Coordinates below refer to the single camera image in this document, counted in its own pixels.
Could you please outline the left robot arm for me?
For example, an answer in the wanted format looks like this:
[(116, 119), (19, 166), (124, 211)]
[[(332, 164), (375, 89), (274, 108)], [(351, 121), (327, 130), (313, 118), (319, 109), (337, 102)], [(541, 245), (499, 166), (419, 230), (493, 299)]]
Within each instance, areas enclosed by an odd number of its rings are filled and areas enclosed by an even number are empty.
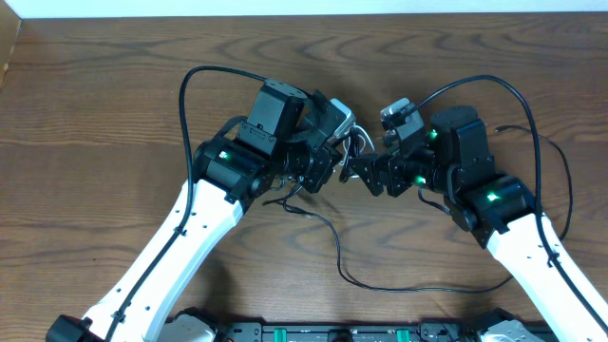
[(251, 113), (197, 149), (171, 213), (116, 286), (83, 317), (60, 315), (48, 341), (212, 341), (194, 313), (168, 315), (202, 262), (275, 179), (317, 192), (341, 158), (352, 111), (322, 93), (267, 79)]

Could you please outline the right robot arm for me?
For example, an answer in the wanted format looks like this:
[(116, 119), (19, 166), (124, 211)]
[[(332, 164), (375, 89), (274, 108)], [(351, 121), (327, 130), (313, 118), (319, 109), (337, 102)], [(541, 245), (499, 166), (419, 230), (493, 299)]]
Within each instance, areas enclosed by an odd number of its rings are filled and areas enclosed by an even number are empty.
[(378, 196), (411, 186), (443, 195), (453, 221), (474, 236), (521, 285), (560, 341), (604, 341), (607, 303), (561, 244), (550, 219), (534, 213), (535, 197), (515, 176), (497, 172), (485, 124), (471, 106), (403, 121), (388, 109), (397, 144), (348, 167)]

